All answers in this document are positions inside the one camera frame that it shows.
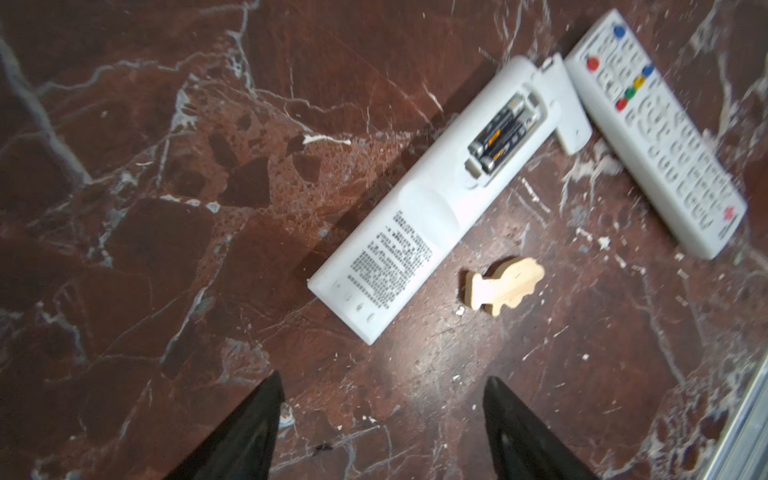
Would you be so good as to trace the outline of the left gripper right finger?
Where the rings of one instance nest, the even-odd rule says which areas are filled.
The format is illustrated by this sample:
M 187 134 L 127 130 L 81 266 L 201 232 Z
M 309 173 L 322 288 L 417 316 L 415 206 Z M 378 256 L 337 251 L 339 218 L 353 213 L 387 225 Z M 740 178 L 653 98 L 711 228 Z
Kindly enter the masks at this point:
M 483 395 L 485 428 L 500 479 L 595 479 L 584 464 L 498 377 Z

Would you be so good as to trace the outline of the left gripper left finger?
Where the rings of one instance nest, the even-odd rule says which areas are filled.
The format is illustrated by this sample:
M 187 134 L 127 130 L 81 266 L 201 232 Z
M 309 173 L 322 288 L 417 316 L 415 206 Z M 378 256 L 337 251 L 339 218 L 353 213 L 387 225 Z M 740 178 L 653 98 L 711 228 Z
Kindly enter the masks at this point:
M 266 479 L 285 395 L 280 373 L 262 381 L 168 479 Z

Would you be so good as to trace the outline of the white remote control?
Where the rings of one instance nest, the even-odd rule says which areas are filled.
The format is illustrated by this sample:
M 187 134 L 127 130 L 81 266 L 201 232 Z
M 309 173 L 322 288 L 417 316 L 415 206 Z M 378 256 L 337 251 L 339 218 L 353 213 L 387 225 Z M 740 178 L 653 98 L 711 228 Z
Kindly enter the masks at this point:
M 309 279 L 308 288 L 372 345 L 555 132 L 562 104 L 551 82 L 562 58 L 513 58 L 437 138 Z M 509 102 L 533 115 L 522 139 L 486 172 L 471 143 Z

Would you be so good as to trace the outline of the white battery cover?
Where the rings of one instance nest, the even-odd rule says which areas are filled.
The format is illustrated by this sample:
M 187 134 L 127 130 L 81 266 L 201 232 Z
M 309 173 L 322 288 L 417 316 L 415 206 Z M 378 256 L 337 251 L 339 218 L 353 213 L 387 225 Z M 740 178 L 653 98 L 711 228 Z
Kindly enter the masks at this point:
M 590 141 L 593 129 L 559 53 L 547 58 L 539 69 L 547 99 L 559 106 L 560 118 L 554 133 L 562 150 L 574 155 Z

